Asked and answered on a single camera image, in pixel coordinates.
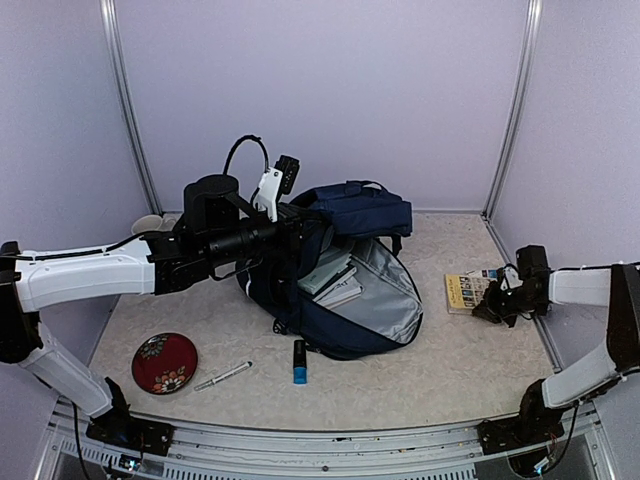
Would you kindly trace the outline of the colourful comic booklet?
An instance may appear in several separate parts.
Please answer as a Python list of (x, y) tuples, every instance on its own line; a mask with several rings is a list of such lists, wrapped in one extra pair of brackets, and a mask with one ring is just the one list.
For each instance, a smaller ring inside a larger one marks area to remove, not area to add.
[(495, 281), (498, 278), (498, 269), (471, 270), (463, 274), (469, 279), (480, 279), (482, 281)]

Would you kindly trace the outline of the yellow picture grid booklet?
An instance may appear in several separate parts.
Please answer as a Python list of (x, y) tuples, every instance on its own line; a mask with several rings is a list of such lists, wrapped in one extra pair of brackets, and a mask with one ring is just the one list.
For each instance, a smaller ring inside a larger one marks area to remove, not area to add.
[(470, 315), (484, 299), (492, 279), (476, 274), (445, 274), (446, 306), (449, 314)]

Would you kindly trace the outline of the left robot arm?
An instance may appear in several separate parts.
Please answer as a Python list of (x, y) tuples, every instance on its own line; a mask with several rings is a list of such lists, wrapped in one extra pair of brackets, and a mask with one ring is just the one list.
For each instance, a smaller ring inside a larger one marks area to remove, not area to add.
[(89, 438), (142, 454), (167, 455), (174, 428), (131, 415), (119, 385), (94, 373), (51, 334), (42, 309), (122, 294), (164, 295), (207, 280), (228, 264), (256, 267), (272, 251), (292, 252), (301, 220), (280, 204), (295, 182), (270, 168), (252, 201), (230, 175), (201, 178), (184, 189), (184, 212), (166, 232), (136, 234), (111, 246), (53, 253), (1, 247), (1, 361), (17, 364), (71, 400), (90, 419)]

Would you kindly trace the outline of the grey white book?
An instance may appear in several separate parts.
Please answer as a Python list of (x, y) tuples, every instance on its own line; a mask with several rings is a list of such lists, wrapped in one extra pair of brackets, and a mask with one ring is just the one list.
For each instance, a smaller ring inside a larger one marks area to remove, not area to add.
[(330, 247), (320, 255), (316, 267), (298, 280), (298, 286), (306, 293), (314, 295), (342, 272), (349, 265), (350, 260), (349, 251)]

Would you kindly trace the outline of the navy blue student backpack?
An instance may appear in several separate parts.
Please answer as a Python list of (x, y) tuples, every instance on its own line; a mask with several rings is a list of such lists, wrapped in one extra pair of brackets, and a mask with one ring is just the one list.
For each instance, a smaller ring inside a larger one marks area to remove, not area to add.
[[(278, 247), (235, 265), (240, 288), (273, 317), (274, 331), (336, 360), (409, 345), (423, 318), (415, 282), (398, 258), (402, 238), (412, 233), (410, 202), (377, 182), (353, 180), (312, 188), (289, 204), (302, 215), (298, 250)], [(341, 249), (361, 292), (330, 308), (301, 282), (323, 253)]]

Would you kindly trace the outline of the pink paperback book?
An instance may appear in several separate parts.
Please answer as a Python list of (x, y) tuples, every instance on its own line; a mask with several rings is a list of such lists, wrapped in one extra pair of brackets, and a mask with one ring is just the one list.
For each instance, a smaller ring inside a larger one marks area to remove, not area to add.
[(364, 287), (361, 283), (355, 277), (352, 277), (337, 285), (322, 298), (316, 299), (315, 303), (332, 309), (358, 298), (363, 291)]

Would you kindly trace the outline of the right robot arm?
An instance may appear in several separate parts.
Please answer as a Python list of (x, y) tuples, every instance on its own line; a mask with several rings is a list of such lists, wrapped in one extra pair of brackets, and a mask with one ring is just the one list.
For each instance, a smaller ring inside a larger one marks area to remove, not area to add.
[(590, 352), (525, 391), (516, 415), (478, 426), (486, 454), (501, 453), (560, 437), (569, 410), (603, 395), (639, 369), (639, 265), (550, 267), (542, 245), (516, 252), (500, 268), (473, 316), (515, 325), (518, 318), (542, 321), (550, 313), (593, 310), (606, 320), (603, 340)]

